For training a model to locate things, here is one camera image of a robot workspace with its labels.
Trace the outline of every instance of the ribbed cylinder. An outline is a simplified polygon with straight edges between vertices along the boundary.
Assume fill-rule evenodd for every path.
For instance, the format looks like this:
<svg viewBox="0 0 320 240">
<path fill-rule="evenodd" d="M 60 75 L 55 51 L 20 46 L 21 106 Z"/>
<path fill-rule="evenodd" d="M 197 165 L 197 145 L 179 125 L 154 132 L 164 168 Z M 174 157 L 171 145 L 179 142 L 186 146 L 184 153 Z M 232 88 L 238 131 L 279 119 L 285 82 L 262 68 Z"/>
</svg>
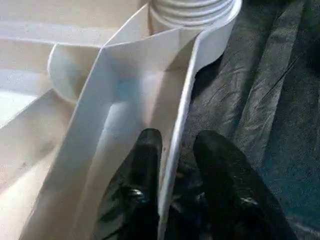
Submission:
<svg viewBox="0 0 320 240">
<path fill-rule="evenodd" d="M 153 0 L 151 13 L 180 27 L 211 25 L 227 15 L 234 0 Z"/>
</svg>

